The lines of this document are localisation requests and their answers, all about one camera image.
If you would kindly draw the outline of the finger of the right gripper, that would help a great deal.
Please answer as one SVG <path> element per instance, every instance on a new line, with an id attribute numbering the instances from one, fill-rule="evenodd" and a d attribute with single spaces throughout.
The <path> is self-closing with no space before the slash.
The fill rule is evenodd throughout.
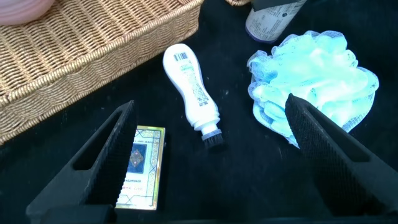
<path id="1" fill-rule="evenodd" d="M 254 12 L 256 12 L 270 7 L 292 4 L 297 1 L 298 0 L 251 0 L 251 6 Z"/>

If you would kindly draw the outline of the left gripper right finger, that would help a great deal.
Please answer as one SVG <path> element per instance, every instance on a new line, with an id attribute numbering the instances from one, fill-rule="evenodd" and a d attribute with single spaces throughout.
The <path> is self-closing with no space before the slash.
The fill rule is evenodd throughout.
<path id="1" fill-rule="evenodd" d="M 397 171 L 308 101 L 285 115 L 324 202 L 335 215 L 397 215 Z"/>

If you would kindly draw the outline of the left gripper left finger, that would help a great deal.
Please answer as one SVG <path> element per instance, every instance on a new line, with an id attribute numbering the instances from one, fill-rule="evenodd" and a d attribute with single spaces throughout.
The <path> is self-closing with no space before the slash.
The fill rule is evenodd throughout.
<path id="1" fill-rule="evenodd" d="M 116 108 L 27 206 L 29 218 L 116 218 L 136 133 L 134 101 Z"/>

